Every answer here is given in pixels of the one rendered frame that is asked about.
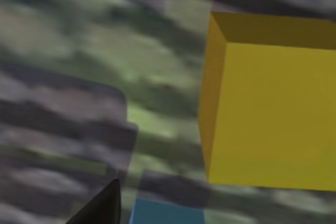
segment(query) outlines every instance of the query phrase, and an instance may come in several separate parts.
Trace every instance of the blue block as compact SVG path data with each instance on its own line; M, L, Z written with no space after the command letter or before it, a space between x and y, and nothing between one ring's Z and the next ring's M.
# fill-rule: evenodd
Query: blue block
M205 224L199 209L137 198L129 224Z

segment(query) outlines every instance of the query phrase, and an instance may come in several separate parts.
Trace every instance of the yellow block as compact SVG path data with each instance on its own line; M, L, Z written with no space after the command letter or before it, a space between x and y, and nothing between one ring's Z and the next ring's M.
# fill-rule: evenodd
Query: yellow block
M336 190L336 25L212 13L198 124L210 183Z

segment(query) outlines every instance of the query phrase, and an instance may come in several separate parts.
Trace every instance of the cube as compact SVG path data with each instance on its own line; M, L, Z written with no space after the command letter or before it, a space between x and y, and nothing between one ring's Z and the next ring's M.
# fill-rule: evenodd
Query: cube
M205 224L202 210L137 198L129 224Z
M211 13L198 124L209 183L335 190L336 24Z

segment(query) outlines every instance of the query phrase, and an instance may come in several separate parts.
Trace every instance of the yellow cube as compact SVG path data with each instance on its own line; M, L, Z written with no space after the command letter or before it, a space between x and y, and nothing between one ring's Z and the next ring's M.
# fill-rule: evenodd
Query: yellow cube
M336 25L211 13L198 124L209 183L336 190Z

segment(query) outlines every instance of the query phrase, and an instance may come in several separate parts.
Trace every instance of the blue square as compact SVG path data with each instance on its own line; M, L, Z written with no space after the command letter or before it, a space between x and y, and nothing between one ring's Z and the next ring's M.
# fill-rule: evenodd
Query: blue square
M204 224L204 212L199 209L177 206L137 198L129 224Z

